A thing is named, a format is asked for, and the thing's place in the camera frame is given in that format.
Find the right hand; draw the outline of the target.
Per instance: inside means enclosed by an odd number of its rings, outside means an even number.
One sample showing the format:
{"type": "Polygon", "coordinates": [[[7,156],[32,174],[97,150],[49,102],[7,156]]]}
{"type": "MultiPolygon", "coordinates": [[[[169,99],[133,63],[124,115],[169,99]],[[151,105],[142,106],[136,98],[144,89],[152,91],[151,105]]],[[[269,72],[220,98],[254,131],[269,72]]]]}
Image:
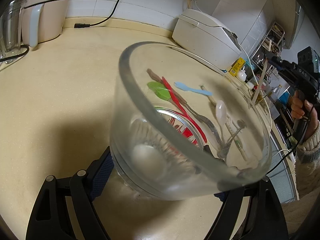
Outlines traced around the right hand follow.
{"type": "Polygon", "coordinates": [[[299,98],[299,91],[296,90],[294,96],[291,98],[291,115],[294,119],[301,119],[306,112],[310,113],[310,122],[306,129],[304,141],[307,141],[318,128],[318,116],[313,104],[305,100],[304,102],[299,98]]]}

